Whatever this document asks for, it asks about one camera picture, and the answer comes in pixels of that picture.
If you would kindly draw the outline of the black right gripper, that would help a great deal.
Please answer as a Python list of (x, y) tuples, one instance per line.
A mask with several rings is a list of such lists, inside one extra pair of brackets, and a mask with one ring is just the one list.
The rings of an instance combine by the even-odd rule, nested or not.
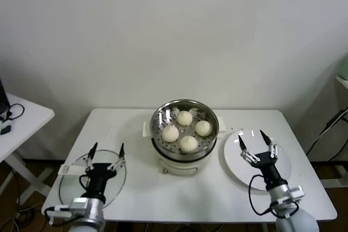
[(269, 150), (264, 153), (259, 153), (255, 156), (248, 152), (242, 137), (238, 135), (241, 157), (245, 161), (251, 163), (252, 167), (257, 168), (261, 171), (266, 187), (278, 187), (285, 185), (285, 179), (281, 177), (278, 169), (275, 166), (275, 163), (278, 159), (277, 145), (262, 130), (260, 130), (260, 133)]

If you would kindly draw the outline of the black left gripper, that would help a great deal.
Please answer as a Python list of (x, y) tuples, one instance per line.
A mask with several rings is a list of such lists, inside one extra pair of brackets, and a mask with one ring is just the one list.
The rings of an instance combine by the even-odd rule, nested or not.
[(119, 169), (121, 169), (125, 163), (125, 149), (124, 143), (122, 143), (119, 151), (119, 159), (114, 164), (108, 163), (95, 163), (92, 164), (92, 160), (96, 153), (98, 143), (89, 150), (86, 163), (86, 175), (89, 178), (89, 183), (85, 189), (84, 197), (86, 198), (105, 198), (104, 192), (109, 179), (114, 178), (117, 175)]

